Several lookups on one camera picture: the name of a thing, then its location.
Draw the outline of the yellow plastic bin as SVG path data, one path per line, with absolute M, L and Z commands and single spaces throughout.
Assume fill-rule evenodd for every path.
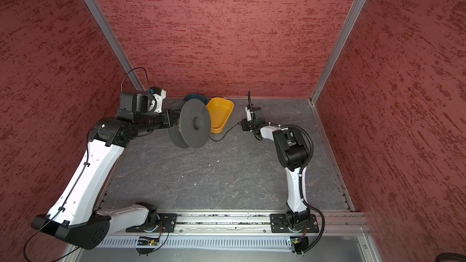
M 222 133 L 234 110 L 234 103 L 229 99 L 216 97 L 206 107 L 211 117 L 211 133 Z

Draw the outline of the aluminium corner post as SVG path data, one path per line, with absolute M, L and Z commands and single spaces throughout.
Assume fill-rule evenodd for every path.
M 354 0 L 353 1 L 350 7 L 350 10 L 347 14 L 347 17 L 341 28 L 341 31 L 339 32 L 339 36 L 337 37 L 336 43 L 330 53 L 330 56 L 325 64 L 324 70 L 310 98 L 310 104 L 312 106 L 315 106 L 317 104 L 320 94 L 322 93 L 324 86 L 328 78 L 330 77 L 330 74 L 334 68 L 334 65 L 336 64 L 339 58 L 339 55 L 341 54 L 341 51 L 343 50 L 344 45 L 347 42 L 349 35 L 351 34 L 351 31 L 353 30 L 353 27 L 360 15 L 362 8 L 364 7 L 365 2 L 366 0 Z
M 98 26 L 100 27 L 103 35 L 107 39 L 110 47 L 112 48 L 115 56 L 118 58 L 120 64 L 122 65 L 123 69 L 129 76 L 131 83 L 137 90 L 144 90 L 143 83 L 141 82 L 139 76 L 136 74 L 135 71 L 131 72 L 133 66 L 125 54 L 123 47 L 121 46 L 119 40 L 117 39 L 116 34 L 112 30 L 108 20 L 106 19 L 101 7 L 99 6 L 97 0 L 84 0 L 86 6 L 90 10 L 92 16 L 96 20 Z

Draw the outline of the teal plastic bin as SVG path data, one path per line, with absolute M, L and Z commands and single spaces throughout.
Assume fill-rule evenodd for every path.
M 184 101 L 189 101 L 189 100 L 192 100 L 192 99 L 197 99 L 197 100 L 200 100 L 204 105 L 207 105 L 208 104 L 208 99 L 202 95 L 199 95 L 197 93 L 190 93 L 188 94 L 187 96 L 184 97 Z

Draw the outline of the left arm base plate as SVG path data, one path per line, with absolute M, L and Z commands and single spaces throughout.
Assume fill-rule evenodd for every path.
M 173 233 L 174 228 L 177 223 L 178 215 L 176 213 L 158 213 L 157 214 L 157 223 L 154 228 L 150 228 L 149 226 L 133 226 L 127 228 L 125 232 L 127 233 L 143 233 L 143 234 L 155 234 L 159 233 L 161 230 L 162 232 L 170 232 Z

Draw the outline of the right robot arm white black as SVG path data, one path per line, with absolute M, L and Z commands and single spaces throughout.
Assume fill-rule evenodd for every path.
M 313 150 L 307 144 L 303 130 L 294 125 L 281 126 L 265 121 L 262 109 L 249 104 L 246 118 L 241 121 L 244 132 L 250 131 L 259 139 L 274 142 L 281 166 L 285 169 L 288 199 L 285 224 L 297 232 L 311 221 L 311 210 L 305 193 L 306 166 Z

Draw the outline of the grey cable spool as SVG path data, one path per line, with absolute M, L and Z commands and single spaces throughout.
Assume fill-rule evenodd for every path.
M 207 143 L 211 133 L 211 117 L 201 100 L 177 101 L 171 106 L 171 112 L 178 119 L 167 132 L 177 147 L 198 149 Z

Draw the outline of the aluminium front rail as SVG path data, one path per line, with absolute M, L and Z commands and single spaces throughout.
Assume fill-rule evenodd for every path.
M 177 223 L 171 235 L 178 236 L 266 236 L 298 235 L 294 233 L 272 233 L 269 216 L 280 211 L 181 211 L 168 210 L 159 213 L 176 213 Z M 324 235 L 363 236 L 371 235 L 365 214 L 361 212 L 325 211 Z M 316 214 L 319 229 L 322 219 Z

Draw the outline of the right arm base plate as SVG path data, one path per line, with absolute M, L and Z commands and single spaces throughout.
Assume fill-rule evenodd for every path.
M 294 234 L 318 234 L 319 225 L 317 218 L 314 214 L 310 215 L 310 219 L 307 219 L 298 226 L 291 226 L 288 223 L 286 214 L 284 213 L 272 213 L 270 216 L 270 224 L 272 233 L 294 233 Z

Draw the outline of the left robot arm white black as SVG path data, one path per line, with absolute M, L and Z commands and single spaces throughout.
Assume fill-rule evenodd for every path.
M 107 234 L 131 227 L 161 232 L 157 209 L 148 203 L 117 210 L 98 209 L 97 203 L 116 162 L 139 136 L 173 126 L 176 117 L 163 110 L 166 91 L 121 92 L 117 115 L 103 118 L 91 130 L 86 152 L 64 192 L 32 228 L 82 249 L 97 247 Z

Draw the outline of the right aluminium corner post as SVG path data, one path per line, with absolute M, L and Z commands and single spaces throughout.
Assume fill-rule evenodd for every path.
M 310 98 L 310 104 L 312 106 L 315 106 L 317 104 L 320 94 L 322 93 L 324 86 L 328 78 L 330 77 L 330 74 L 334 68 L 334 65 L 336 64 L 339 58 L 339 55 L 341 54 L 341 51 L 343 50 L 344 45 L 347 42 L 349 35 L 351 34 L 351 31 L 353 30 L 353 27 L 360 15 L 362 8 L 364 7 L 365 2 L 366 0 L 354 0 L 353 1 L 350 7 L 350 10 L 347 14 L 347 17 L 341 28 L 341 31 L 339 32 L 339 36 L 337 37 L 336 43 L 330 53 L 330 56 L 325 64 L 324 70 Z

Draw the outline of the left aluminium corner post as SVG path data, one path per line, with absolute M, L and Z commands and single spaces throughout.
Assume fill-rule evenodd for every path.
M 112 30 L 108 20 L 106 19 L 101 7 L 99 6 L 97 0 L 84 0 L 86 6 L 90 10 L 92 16 L 96 20 L 98 26 L 100 27 L 103 35 L 107 39 L 110 47 L 112 48 L 115 56 L 118 58 L 120 64 L 122 65 L 123 69 L 129 76 L 131 83 L 137 90 L 144 90 L 143 83 L 141 82 L 139 76 L 136 74 L 135 71 L 131 72 L 133 66 L 125 54 L 123 47 L 121 46 L 119 40 L 117 39 L 116 34 Z

